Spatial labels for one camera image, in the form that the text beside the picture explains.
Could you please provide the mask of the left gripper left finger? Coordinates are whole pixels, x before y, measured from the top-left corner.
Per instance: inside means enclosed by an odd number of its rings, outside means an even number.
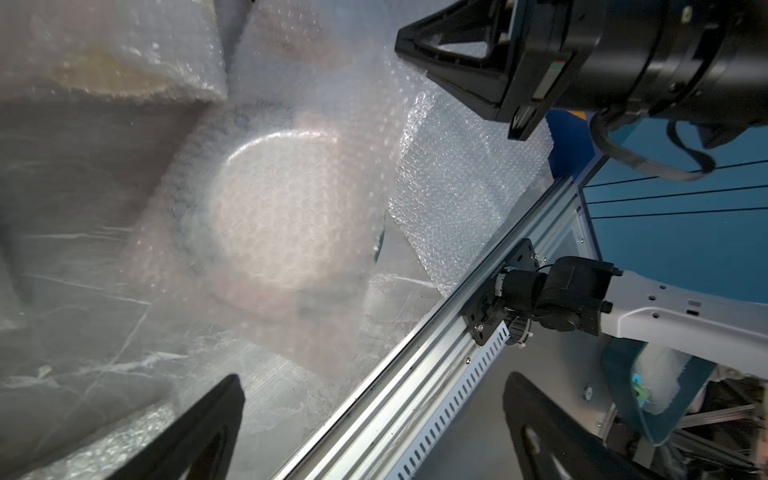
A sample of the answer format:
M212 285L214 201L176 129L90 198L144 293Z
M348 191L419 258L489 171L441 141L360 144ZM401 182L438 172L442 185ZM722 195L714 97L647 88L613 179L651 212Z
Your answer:
M224 479L241 426L245 395L224 377L164 432L110 475L112 479Z

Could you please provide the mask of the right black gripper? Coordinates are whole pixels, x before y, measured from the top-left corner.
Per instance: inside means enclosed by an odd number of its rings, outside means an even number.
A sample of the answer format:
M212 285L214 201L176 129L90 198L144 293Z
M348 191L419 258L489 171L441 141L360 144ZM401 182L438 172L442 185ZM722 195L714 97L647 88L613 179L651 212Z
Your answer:
M763 1L458 1L402 27L395 52L514 138L553 109L767 122Z

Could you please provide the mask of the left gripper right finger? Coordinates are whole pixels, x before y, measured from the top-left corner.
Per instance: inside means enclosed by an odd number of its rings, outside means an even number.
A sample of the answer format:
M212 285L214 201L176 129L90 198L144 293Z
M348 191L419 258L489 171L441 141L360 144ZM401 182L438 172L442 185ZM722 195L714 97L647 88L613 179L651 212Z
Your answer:
M512 372L503 411L525 479L652 479L654 473L607 449L523 374Z

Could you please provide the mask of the bubble white blue plate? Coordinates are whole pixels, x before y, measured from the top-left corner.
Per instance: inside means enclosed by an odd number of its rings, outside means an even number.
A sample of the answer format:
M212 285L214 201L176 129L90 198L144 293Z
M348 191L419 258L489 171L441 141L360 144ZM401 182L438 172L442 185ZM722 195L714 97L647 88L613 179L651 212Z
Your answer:
M336 377L357 355L413 95L386 1L258 1L150 198L130 281Z

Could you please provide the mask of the bubble wrap of yellow plate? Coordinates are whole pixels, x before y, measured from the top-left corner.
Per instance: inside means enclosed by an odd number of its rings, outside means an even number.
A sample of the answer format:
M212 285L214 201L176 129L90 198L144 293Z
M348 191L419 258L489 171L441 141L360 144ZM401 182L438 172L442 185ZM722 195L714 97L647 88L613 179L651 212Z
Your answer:
M408 112L389 213L444 296L549 165L547 122L524 141L507 135L432 82Z

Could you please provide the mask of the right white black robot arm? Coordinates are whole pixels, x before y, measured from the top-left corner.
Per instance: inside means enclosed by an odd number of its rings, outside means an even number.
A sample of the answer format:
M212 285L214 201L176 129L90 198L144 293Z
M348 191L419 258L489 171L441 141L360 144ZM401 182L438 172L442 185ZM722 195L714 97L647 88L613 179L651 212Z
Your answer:
M705 178L711 149L767 122L763 1L459 1L401 28L395 51L512 140L553 110L584 111L600 151L661 179ZM504 296L550 329L767 374L763 304L577 257L512 274Z

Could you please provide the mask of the bubble wrapped pink plate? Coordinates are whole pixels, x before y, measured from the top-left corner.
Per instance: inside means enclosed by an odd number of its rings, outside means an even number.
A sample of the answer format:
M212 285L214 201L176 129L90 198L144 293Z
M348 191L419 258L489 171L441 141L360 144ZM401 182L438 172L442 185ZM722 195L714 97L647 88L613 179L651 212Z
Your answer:
M345 365L218 332L1 347L5 479L269 479L328 418Z

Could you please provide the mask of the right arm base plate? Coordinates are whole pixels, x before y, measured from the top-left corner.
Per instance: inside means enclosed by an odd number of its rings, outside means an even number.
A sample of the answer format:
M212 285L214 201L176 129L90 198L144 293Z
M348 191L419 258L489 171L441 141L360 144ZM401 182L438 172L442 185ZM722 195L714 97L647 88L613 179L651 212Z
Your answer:
M507 328L507 345L523 347L530 336L532 319L527 313L532 308L530 293L516 293L513 286L504 286L506 276L516 271L525 272L524 281L534 280L541 274L537 255L528 238L517 242L460 310L460 317L476 345L484 346L492 341L499 326Z

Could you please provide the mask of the aluminium front rail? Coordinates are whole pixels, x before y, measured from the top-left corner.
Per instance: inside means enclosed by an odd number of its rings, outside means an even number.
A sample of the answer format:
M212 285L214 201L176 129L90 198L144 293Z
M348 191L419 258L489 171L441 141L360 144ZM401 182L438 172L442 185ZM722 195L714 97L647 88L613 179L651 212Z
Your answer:
M566 215L578 189L561 178L478 262L463 283L437 305L330 419L275 473L277 479L376 479L405 439L413 414L421 416L472 340L460 310L518 241L533 242L544 257L545 236Z

